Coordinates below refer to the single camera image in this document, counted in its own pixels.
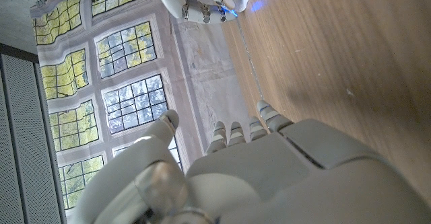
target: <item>black window mullion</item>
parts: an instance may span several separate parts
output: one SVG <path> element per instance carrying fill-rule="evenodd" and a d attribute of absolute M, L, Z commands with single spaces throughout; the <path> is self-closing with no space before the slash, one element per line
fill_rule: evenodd
<path fill-rule="evenodd" d="M 147 92 L 148 92 L 147 79 L 145 79 L 145 88 L 147 89 Z M 153 120 L 155 120 L 154 115 L 153 115 L 153 109 L 151 108 L 151 100 L 150 100 L 150 94 L 149 93 L 148 93 L 148 102 L 150 103 L 151 118 Z"/>
<path fill-rule="evenodd" d="M 81 137 L 79 135 L 79 125 L 78 125 L 78 113 L 76 109 L 75 109 L 75 117 L 76 117 L 76 132 L 78 134 L 78 146 L 81 146 Z"/>

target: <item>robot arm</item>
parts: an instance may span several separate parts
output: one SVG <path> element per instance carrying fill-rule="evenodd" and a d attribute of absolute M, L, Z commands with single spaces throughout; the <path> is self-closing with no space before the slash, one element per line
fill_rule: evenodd
<path fill-rule="evenodd" d="M 214 0 L 218 5 L 206 5 L 191 0 L 162 0 L 175 18 L 200 24 L 218 24 L 236 19 L 233 0 Z"/>

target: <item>blue light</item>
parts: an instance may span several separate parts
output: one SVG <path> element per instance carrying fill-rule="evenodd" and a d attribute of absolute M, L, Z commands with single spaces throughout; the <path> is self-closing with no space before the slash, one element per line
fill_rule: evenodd
<path fill-rule="evenodd" d="M 251 5 L 250 10 L 251 10 L 251 12 L 258 11 L 258 10 L 262 9 L 262 7 L 264 7 L 265 4 L 266 4 L 265 0 L 257 0 Z"/>
<path fill-rule="evenodd" d="M 233 10 L 229 10 L 226 6 L 222 6 L 222 8 L 223 8 L 224 12 L 229 12 L 232 15 L 235 15 L 235 17 L 238 17 L 238 14 L 235 12 L 234 9 Z"/>
<path fill-rule="evenodd" d="M 238 15 L 236 14 L 236 12 L 235 12 L 235 10 L 233 9 L 233 10 L 231 10 L 231 11 L 229 11 L 230 13 L 232 13 L 233 15 L 235 15 L 235 17 L 238 17 Z"/>

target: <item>window pane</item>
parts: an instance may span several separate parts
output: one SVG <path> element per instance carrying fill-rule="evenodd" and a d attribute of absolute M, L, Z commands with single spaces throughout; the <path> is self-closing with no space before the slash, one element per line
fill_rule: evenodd
<path fill-rule="evenodd" d="M 131 54 L 132 52 L 138 51 L 138 45 L 136 40 L 131 40 L 124 43 L 124 52 L 125 54 Z"/>
<path fill-rule="evenodd" d="M 136 111 L 136 107 L 135 107 L 135 105 L 131 105 L 131 106 L 127 106 L 127 107 L 124 107 L 123 109 L 121 109 L 121 114 L 125 115 L 128 113 L 132 113 L 134 111 Z"/>
<path fill-rule="evenodd" d="M 135 98 L 135 102 L 136 102 L 136 108 L 138 110 L 150 106 L 150 100 L 148 99 L 148 94 L 137 96 Z"/>
<path fill-rule="evenodd" d="M 116 52 L 116 53 L 114 53 L 113 55 L 112 55 L 112 59 L 113 60 L 117 60 L 117 59 L 119 59 L 119 58 L 121 58 L 121 57 L 123 57 L 124 56 L 124 51 L 123 50 L 120 50 L 120 51 L 118 51 L 118 52 Z"/>
<path fill-rule="evenodd" d="M 78 134 L 70 135 L 67 137 L 60 138 L 61 150 L 70 149 L 72 147 L 79 146 L 79 137 Z"/>
<path fill-rule="evenodd" d="M 172 138 L 171 142 L 169 143 L 168 149 L 173 149 L 176 147 L 175 138 Z"/>
<path fill-rule="evenodd" d="M 156 91 L 149 92 L 149 95 L 150 95 L 151 105 L 159 104 L 165 101 L 163 89 L 158 89 Z"/>
<path fill-rule="evenodd" d="M 102 156 L 93 157 L 92 159 L 85 160 L 82 162 L 82 168 L 84 173 L 90 173 L 100 170 L 103 167 Z"/>
<path fill-rule="evenodd" d="M 123 87 L 119 90 L 120 101 L 125 101 L 133 98 L 132 88 L 130 85 Z"/>
<path fill-rule="evenodd" d="M 78 132 L 78 127 L 76 122 L 70 122 L 60 125 L 60 136 L 68 136 Z"/>
<path fill-rule="evenodd" d="M 114 74 L 114 65 L 112 63 L 100 66 L 100 75 L 102 78 Z"/>
<path fill-rule="evenodd" d="M 114 62 L 115 73 L 121 72 L 125 69 L 127 69 L 126 58 L 122 57 L 119 60 Z"/>
<path fill-rule="evenodd" d="M 65 183 L 66 183 L 67 193 L 72 193 L 77 190 L 82 190 L 84 188 L 84 177 L 83 176 L 74 177 L 70 180 L 66 180 Z"/>
<path fill-rule="evenodd" d="M 135 39 L 136 38 L 135 28 L 129 28 L 121 31 L 121 36 L 123 37 L 123 42 Z"/>
<path fill-rule="evenodd" d="M 151 35 L 142 36 L 142 37 L 138 38 L 137 43 L 139 45 L 140 50 L 147 48 L 149 46 L 153 46 L 153 40 L 151 38 Z"/>
<path fill-rule="evenodd" d="M 126 100 L 124 102 L 121 102 L 121 107 L 124 108 L 126 106 L 131 106 L 135 103 L 134 99 Z"/>
<path fill-rule="evenodd" d="M 145 108 L 137 112 L 139 123 L 144 124 L 153 120 L 153 115 L 150 108 Z"/>
<path fill-rule="evenodd" d="M 114 104 L 108 107 L 108 113 L 120 110 L 120 104 Z"/>
<path fill-rule="evenodd" d="M 156 53 L 154 52 L 154 47 L 143 49 L 140 51 L 142 62 L 147 62 L 156 58 Z"/>
<path fill-rule="evenodd" d="M 69 202 L 69 208 L 75 207 L 79 196 L 81 196 L 81 193 L 82 193 L 82 190 L 67 195 L 67 200 Z"/>
<path fill-rule="evenodd" d="M 70 110 L 59 114 L 60 124 L 76 121 L 76 111 Z"/>
<path fill-rule="evenodd" d="M 137 83 L 132 83 L 132 90 L 134 96 L 147 93 L 147 86 L 145 86 L 145 80 L 139 81 Z"/>
<path fill-rule="evenodd" d="M 117 91 L 112 91 L 104 94 L 105 103 L 107 106 L 111 106 L 115 103 L 120 102 L 119 93 Z"/>
<path fill-rule="evenodd" d="M 152 106 L 151 109 L 153 111 L 154 119 L 157 119 L 159 118 L 160 115 L 163 114 L 163 112 L 168 110 L 168 107 L 166 106 L 166 103 L 161 103 L 161 104 Z"/>
<path fill-rule="evenodd" d="M 76 176 L 82 175 L 82 166 L 81 163 L 74 163 L 71 165 L 67 165 L 64 168 L 65 171 L 65 179 L 70 179 Z"/>
<path fill-rule="evenodd" d="M 176 148 L 169 150 L 170 154 L 172 154 L 172 156 L 175 159 L 175 162 L 179 162 L 180 161 L 180 157 L 178 156 L 178 151 L 176 150 Z"/>
<path fill-rule="evenodd" d="M 114 111 L 114 112 L 110 113 L 108 115 L 108 119 L 112 120 L 112 119 L 117 118 L 119 116 L 121 116 L 121 110 L 117 110 L 117 111 Z"/>
<path fill-rule="evenodd" d="M 148 90 L 150 91 L 160 89 L 162 87 L 162 80 L 160 79 L 159 75 L 151 77 L 146 81 L 147 81 Z"/>
<path fill-rule="evenodd" d="M 124 128 L 131 128 L 137 126 L 137 115 L 136 113 L 128 114 L 123 116 Z"/>
<path fill-rule="evenodd" d="M 117 133 L 124 130 L 123 120 L 121 119 L 121 117 L 109 120 L 109 128 L 111 133 Z"/>

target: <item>robotic finger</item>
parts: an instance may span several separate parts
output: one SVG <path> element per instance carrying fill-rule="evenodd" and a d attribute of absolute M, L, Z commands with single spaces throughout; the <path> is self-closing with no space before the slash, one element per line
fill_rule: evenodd
<path fill-rule="evenodd" d="M 250 119 L 250 139 L 252 141 L 260 139 L 268 135 L 268 132 L 263 128 L 261 121 L 256 117 Z"/>
<path fill-rule="evenodd" d="M 233 122 L 230 127 L 229 147 L 239 143 L 245 143 L 244 132 L 239 122 Z"/>
<path fill-rule="evenodd" d="M 274 110 L 265 100 L 257 102 L 257 111 L 262 116 L 271 133 L 278 132 L 282 128 L 293 124 L 293 122 Z"/>
<path fill-rule="evenodd" d="M 215 153 L 223 148 L 226 148 L 226 129 L 223 122 L 217 122 L 214 126 L 213 138 L 206 154 Z"/>

